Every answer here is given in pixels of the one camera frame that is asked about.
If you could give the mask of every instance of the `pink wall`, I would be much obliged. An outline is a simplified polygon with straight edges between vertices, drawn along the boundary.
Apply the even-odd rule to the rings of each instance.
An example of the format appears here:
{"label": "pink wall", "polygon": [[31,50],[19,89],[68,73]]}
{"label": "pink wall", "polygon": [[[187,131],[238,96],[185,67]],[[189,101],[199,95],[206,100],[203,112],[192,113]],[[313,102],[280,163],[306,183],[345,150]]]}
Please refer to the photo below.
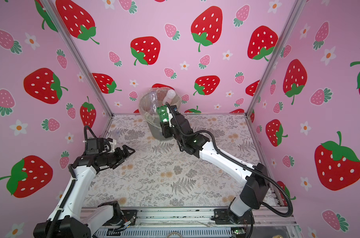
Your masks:
{"label": "pink wall", "polygon": [[[175,88],[180,96],[189,95],[187,103],[181,105],[182,112],[191,108],[196,109],[198,106],[201,112],[223,113],[236,109],[247,110],[252,100],[252,93],[251,95],[245,93],[246,88],[249,92],[251,86],[256,87],[256,82],[267,65],[267,61],[262,58],[263,54],[259,60],[251,58],[263,47],[270,49],[276,44],[276,35],[280,35],[294,0],[281,0],[280,3],[278,0],[275,2],[248,0],[244,3],[238,0],[132,2],[75,0],[72,3],[68,0],[57,0],[56,7],[91,72],[104,74],[105,78],[113,79],[117,85],[116,89],[121,90],[111,90],[112,93],[108,93],[109,88],[104,85],[106,81],[100,83],[101,90],[105,89],[106,93],[103,96],[113,112],[134,112],[138,108],[142,94],[153,84],[161,83]],[[206,11],[205,20],[203,17],[197,18],[204,11]],[[237,22],[239,19],[244,22],[243,25]],[[80,29],[82,24],[86,29],[79,35],[79,32],[82,32]],[[175,35],[176,31],[180,34],[179,38]],[[202,43],[200,52],[198,52],[200,43],[195,42],[192,32],[195,33],[196,40]],[[208,34],[205,41],[197,36],[202,32]],[[255,46],[250,40],[251,35],[254,36]],[[144,46],[151,42],[154,42],[154,45]],[[140,57],[138,53],[143,52],[141,60],[137,60],[131,53],[131,45],[136,57]],[[206,68],[199,67],[201,62]],[[238,72],[243,73],[244,80],[242,76],[236,76]],[[208,78],[214,79],[214,82],[220,81],[217,87],[213,87],[213,83],[204,90],[199,89],[206,95],[199,94],[195,89],[196,79],[203,76],[218,78],[201,78],[203,80],[199,84],[201,86],[204,83],[204,86],[210,84]],[[136,101],[130,99],[130,93],[133,91],[138,94]],[[234,94],[229,97],[227,96],[229,92]]]}
{"label": "pink wall", "polygon": [[[316,39],[324,41],[317,50]],[[360,64],[350,66],[360,61],[360,1],[307,2],[287,44],[255,107],[257,136],[274,178],[296,197],[304,237],[360,237]],[[279,122],[288,137],[278,145]]]}
{"label": "pink wall", "polygon": [[[53,211],[58,202],[56,197],[60,195],[60,191],[65,190],[70,177],[65,168],[67,162],[72,163],[83,152],[80,108],[85,101],[87,102],[87,96],[97,112],[92,127],[96,135],[102,133],[107,122],[107,117],[102,116],[103,108],[87,81],[79,81],[77,75],[80,74],[80,70],[61,36],[50,29],[46,22],[43,30],[42,22],[43,18],[39,15],[34,1],[0,1],[0,29],[8,32],[13,38],[6,41],[6,38],[11,37],[4,37],[7,33],[0,31],[0,41],[4,46],[0,45],[0,89],[7,90],[0,92],[3,93],[0,94],[0,105],[9,107],[3,109],[9,115],[5,113],[2,117],[0,112],[0,177],[10,176],[13,166],[23,158],[25,161],[24,165],[21,164],[15,169],[12,178],[0,180],[0,237],[31,237],[35,225],[44,222]],[[14,41],[18,41],[21,46],[20,54],[14,54],[9,49],[12,46],[17,47]],[[58,49],[63,50],[65,54],[66,63],[61,59],[62,65],[66,66],[65,69],[57,59]],[[31,75],[25,81],[25,77],[41,68],[50,70],[41,70],[38,75]],[[51,72],[59,78],[61,86],[68,89],[63,89],[60,100],[57,100],[57,91],[50,88]],[[30,96],[25,88],[28,93],[40,97],[41,100]],[[2,98],[8,92],[13,100]],[[68,115],[67,103],[73,104],[75,114],[70,115],[75,116],[74,119]],[[54,126],[47,128],[48,131],[43,129],[41,124],[50,118],[59,122],[58,129],[54,130]],[[61,159],[64,151],[68,152],[69,160]]]}

